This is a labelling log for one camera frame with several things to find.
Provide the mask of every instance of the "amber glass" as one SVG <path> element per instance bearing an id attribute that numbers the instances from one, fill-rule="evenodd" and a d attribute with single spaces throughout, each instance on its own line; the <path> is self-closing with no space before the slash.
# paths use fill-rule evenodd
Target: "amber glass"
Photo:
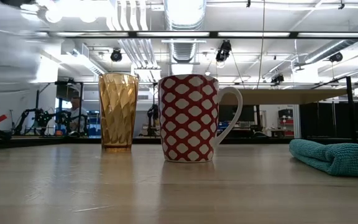
<path id="1" fill-rule="evenodd" d="M 99 77 L 102 148 L 106 152 L 131 151 L 138 86 L 132 75 Z"/>

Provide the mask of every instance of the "desk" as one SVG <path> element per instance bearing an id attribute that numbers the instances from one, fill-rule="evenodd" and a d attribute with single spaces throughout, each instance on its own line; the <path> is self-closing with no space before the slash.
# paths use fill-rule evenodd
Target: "desk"
<path id="1" fill-rule="evenodd" d="M 161 145 L 0 150 L 0 223 L 358 223 L 358 178 L 331 177 L 287 144 L 219 146 L 165 162 Z"/>

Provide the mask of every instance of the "microfiber cloth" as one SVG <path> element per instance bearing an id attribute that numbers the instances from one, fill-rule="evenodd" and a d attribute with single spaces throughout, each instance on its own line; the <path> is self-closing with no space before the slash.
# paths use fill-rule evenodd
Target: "microfiber cloth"
<path id="1" fill-rule="evenodd" d="M 290 142 L 290 152 L 305 164 L 329 175 L 358 177 L 358 144 L 323 145 L 294 139 Z"/>

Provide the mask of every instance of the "shelf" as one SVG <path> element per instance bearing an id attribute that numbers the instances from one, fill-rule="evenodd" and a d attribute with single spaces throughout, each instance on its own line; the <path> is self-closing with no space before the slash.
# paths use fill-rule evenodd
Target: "shelf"
<path id="1" fill-rule="evenodd" d="M 346 95 L 346 90 L 245 90 L 239 89 L 244 105 L 302 105 L 335 96 Z M 233 94 L 223 96 L 220 105 L 237 105 Z"/>

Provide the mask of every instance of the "mug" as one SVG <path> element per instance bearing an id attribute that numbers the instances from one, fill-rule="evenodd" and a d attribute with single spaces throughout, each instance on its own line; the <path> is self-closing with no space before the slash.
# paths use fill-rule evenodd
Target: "mug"
<path id="1" fill-rule="evenodd" d="M 216 136 L 219 102 L 225 93 L 237 97 L 238 107 L 230 125 Z M 242 95 L 234 87 L 219 90 L 219 81 L 205 75 L 174 75 L 158 82 L 160 135 L 165 160 L 208 162 L 214 149 L 240 117 Z"/>

